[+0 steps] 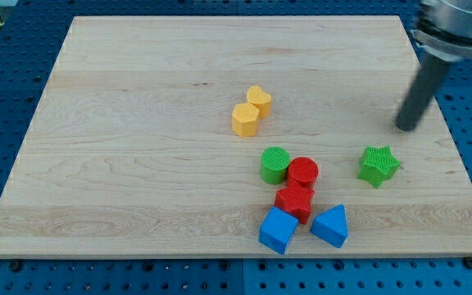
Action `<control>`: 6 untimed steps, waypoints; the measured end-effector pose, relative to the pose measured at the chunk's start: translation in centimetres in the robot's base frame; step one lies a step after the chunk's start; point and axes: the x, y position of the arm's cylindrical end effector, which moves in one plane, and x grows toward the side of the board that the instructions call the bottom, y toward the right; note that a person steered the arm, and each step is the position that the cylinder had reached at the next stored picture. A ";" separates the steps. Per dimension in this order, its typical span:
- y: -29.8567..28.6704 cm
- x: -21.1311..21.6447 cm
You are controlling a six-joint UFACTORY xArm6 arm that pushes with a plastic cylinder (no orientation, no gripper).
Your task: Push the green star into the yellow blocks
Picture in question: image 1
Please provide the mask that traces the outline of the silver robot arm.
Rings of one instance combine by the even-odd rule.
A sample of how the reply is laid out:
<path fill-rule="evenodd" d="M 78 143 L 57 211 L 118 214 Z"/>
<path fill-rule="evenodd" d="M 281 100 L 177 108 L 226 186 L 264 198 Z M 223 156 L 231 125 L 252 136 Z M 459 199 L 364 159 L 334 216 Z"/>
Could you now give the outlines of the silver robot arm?
<path fill-rule="evenodd" d="M 472 0 L 421 0 L 411 34 L 423 67 L 472 60 Z"/>

